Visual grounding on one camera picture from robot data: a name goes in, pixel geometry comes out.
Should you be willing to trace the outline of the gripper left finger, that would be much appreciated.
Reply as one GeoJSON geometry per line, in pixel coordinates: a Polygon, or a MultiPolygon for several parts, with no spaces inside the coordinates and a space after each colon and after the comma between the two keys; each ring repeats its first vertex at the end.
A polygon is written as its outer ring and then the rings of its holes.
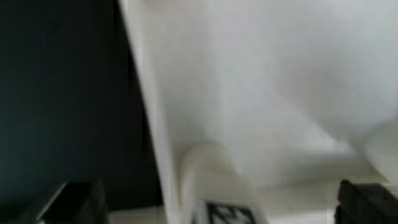
{"type": "Polygon", "coordinates": [[[110,224],[101,180],[58,184],[33,200],[16,224],[110,224]]]}

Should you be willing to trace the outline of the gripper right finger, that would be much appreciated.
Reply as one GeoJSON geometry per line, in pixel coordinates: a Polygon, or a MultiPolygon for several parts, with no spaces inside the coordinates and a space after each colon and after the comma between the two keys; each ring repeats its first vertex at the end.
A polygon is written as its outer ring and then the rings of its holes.
{"type": "Polygon", "coordinates": [[[334,224],[398,224],[398,197],[382,184],[341,181],[334,224]]]}

